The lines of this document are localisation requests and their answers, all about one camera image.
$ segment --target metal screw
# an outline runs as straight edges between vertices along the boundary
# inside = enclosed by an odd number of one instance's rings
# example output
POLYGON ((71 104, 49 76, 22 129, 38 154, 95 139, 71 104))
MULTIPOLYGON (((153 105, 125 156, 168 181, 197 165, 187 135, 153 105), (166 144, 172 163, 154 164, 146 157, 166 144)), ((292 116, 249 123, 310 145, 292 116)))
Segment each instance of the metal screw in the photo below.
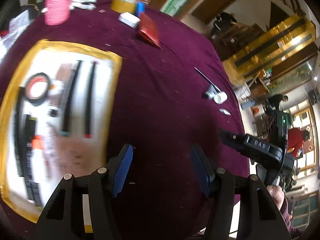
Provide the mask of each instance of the metal screw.
POLYGON ((252 179, 253 181, 258 181, 259 180, 258 176, 254 175, 254 174, 250 176, 250 179, 252 179))
POLYGON ((107 169, 105 167, 101 167, 98 169, 98 173, 103 174, 107 171, 107 169))
POLYGON ((70 173, 67 173, 66 175, 63 176, 65 180, 71 179, 71 177, 72 177, 72 174, 70 173))
POLYGON ((217 173, 223 174, 226 170, 224 168, 217 168, 217 173))

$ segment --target blue battery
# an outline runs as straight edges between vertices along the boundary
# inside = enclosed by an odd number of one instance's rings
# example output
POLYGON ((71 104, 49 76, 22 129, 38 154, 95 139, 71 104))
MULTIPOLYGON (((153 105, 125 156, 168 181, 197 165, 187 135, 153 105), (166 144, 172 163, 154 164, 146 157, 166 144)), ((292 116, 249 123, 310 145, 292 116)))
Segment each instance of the blue battery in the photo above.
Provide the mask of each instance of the blue battery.
POLYGON ((137 2, 136 16, 139 17, 141 12, 144 13, 144 2, 137 2))

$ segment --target black tape roll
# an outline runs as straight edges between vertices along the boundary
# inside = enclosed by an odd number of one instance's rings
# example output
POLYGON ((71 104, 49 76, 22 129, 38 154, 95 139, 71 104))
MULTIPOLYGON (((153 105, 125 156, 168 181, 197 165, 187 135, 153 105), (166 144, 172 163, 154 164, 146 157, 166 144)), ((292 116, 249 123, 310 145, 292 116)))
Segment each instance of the black tape roll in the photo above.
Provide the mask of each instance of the black tape roll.
POLYGON ((33 105, 33 106, 39 106, 41 105, 48 97, 48 91, 51 85, 51 80, 48 77, 46 73, 37 73, 30 77, 26 83, 26 88, 25 88, 25 97, 26 99, 33 105), (33 97, 30 95, 30 90, 32 86, 38 82, 46 82, 47 83, 47 88, 46 90, 39 96, 39 97, 33 97))

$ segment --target hand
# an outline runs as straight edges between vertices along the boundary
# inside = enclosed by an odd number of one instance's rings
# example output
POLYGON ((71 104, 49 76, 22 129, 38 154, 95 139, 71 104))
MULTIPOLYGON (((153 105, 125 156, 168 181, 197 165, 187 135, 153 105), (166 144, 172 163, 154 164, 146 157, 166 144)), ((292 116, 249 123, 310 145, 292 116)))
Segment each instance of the hand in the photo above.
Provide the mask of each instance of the hand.
POLYGON ((270 193, 273 201, 276 203, 278 210, 282 207, 284 201, 284 192, 280 186, 267 186, 267 190, 270 193))

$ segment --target purple tablecloth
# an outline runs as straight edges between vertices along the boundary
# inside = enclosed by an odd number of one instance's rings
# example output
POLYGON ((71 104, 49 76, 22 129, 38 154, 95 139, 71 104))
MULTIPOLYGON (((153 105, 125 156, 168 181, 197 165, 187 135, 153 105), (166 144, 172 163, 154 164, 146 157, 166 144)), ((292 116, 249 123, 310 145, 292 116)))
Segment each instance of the purple tablecloth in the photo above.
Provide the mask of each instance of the purple tablecloth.
MULTIPOLYGON (((234 175, 249 175, 248 159, 222 145, 217 135, 219 128, 244 132, 238 102, 218 55, 204 36, 146 8, 159 31, 162 49, 157 49, 141 40, 137 29, 118 21, 119 14, 109 8, 110 1, 98 0, 93 11, 76 8, 70 19, 58 26, 47 26, 44 16, 39 17, 20 36, 0 68, 0 98, 23 56, 40 39, 82 43, 123 57, 108 158, 117 155, 125 143, 136 148, 123 191, 113 201, 119 231, 124 240, 184 239, 206 226, 211 208, 190 161, 192 143, 199 143, 208 157, 234 175), (227 93, 225 103, 217 105, 201 98, 208 83, 194 67, 227 93), (231 116, 219 112, 221 107, 231 116)), ((7 206, 4 209, 27 237, 31 223, 7 206)))

